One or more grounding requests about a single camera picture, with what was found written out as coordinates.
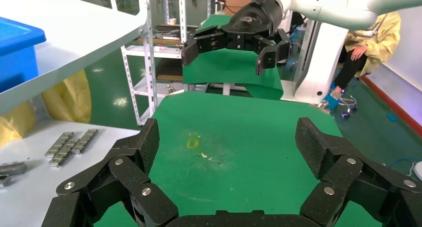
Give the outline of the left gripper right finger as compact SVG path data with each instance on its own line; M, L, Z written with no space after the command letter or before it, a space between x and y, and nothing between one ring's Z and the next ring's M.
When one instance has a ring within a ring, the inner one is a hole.
M323 133L307 117L298 119L296 146L319 183L300 215L321 227L334 226L349 202L385 227L422 224L422 185L379 164L346 138Z

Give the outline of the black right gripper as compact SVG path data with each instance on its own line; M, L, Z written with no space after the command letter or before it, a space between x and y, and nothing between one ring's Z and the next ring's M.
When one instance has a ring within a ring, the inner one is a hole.
M213 25L190 33L181 50L182 65L189 66L200 53L223 48L254 51L255 73L261 76L289 57L290 39L278 29L283 15L279 0L252 0L221 28Z

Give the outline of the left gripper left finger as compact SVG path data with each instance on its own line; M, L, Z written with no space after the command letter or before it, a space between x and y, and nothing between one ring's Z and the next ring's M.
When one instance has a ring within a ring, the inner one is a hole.
M58 185L42 225L92 227L121 203L138 226L167 226L178 208L149 178L159 141L154 118L139 133L117 140L101 161Z

